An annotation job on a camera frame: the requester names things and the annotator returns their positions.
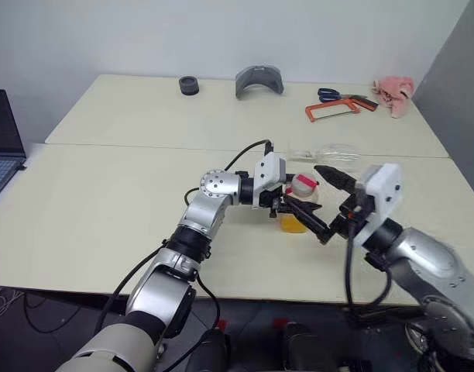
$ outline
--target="robotic arm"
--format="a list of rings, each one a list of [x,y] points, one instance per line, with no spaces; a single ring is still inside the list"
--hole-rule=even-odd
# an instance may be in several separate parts
[[[291,175],[273,149],[256,163],[254,177],[246,172],[207,172],[169,242],[131,293],[125,317],[100,331],[58,371],[153,370],[163,338],[175,337],[184,327],[195,298],[191,282],[211,255],[210,244],[225,210],[238,204],[270,208],[270,217],[292,212],[322,244],[335,233],[347,239],[349,223],[355,221],[355,245],[365,247],[368,262],[389,270],[418,301],[439,346],[474,360],[474,276],[452,248],[388,219],[400,197],[400,168],[371,167],[358,181],[335,168],[315,169],[328,183],[351,194],[329,225],[313,214],[318,205],[283,195],[282,185]]]

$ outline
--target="white table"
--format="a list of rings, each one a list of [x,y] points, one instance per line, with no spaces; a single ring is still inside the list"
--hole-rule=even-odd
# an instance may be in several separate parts
[[[125,274],[169,237],[185,208],[183,194],[222,167],[231,151],[123,146],[42,145],[0,198],[0,285],[111,293]],[[249,153],[235,170],[252,170]],[[403,168],[403,202],[393,218],[456,247],[474,272],[474,194],[449,159],[363,157],[362,168],[391,161]],[[288,163],[289,172],[311,164]],[[326,221],[346,194],[321,182]],[[312,234],[281,232],[268,211],[230,208],[204,282],[217,296],[344,301],[345,241],[322,246]],[[384,276],[357,252],[354,292],[376,297]],[[127,285],[129,293],[135,283]],[[412,304],[397,286],[389,303]]]
[[[46,142],[241,150],[270,138],[279,151],[347,143],[365,155],[448,156],[412,102],[401,119],[391,119],[383,107],[315,123],[307,119],[304,108],[319,103],[318,88],[376,100],[367,85],[285,83],[282,95],[255,86],[240,101],[234,81],[201,79],[199,85],[197,95],[184,96],[176,78],[101,75]]]

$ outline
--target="gray plastic object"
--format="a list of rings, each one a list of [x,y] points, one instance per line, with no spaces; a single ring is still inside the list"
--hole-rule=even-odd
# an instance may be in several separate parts
[[[283,92],[280,70],[274,66],[250,66],[235,76],[235,96],[241,98],[246,87],[261,84],[279,95]]]

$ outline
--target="white wall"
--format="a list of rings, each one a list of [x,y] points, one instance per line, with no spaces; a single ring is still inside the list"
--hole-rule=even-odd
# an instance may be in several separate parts
[[[0,0],[0,88],[43,141],[98,74],[418,83],[468,0]]]

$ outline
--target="floor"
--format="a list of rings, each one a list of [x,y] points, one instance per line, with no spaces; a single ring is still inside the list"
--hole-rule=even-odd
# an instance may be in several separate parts
[[[29,296],[31,305],[42,301]],[[277,359],[277,331],[274,319],[301,322],[324,341],[325,349],[337,357],[369,359],[374,371],[407,372],[416,370],[417,355],[407,343],[400,325],[356,331],[345,323],[340,311],[331,305],[266,301],[221,301],[222,319],[232,337],[232,372],[280,370]],[[77,309],[60,301],[46,300],[30,309],[29,317],[41,329],[55,328]],[[187,324],[175,339],[167,342],[158,370],[169,366],[195,343],[215,316],[212,302],[198,299]],[[109,315],[107,323],[119,315]],[[98,311],[82,308],[69,324],[51,334],[39,334],[26,321],[23,298],[15,301],[0,318],[0,371],[51,372],[68,360],[92,335]],[[182,363],[175,372],[184,371]]]

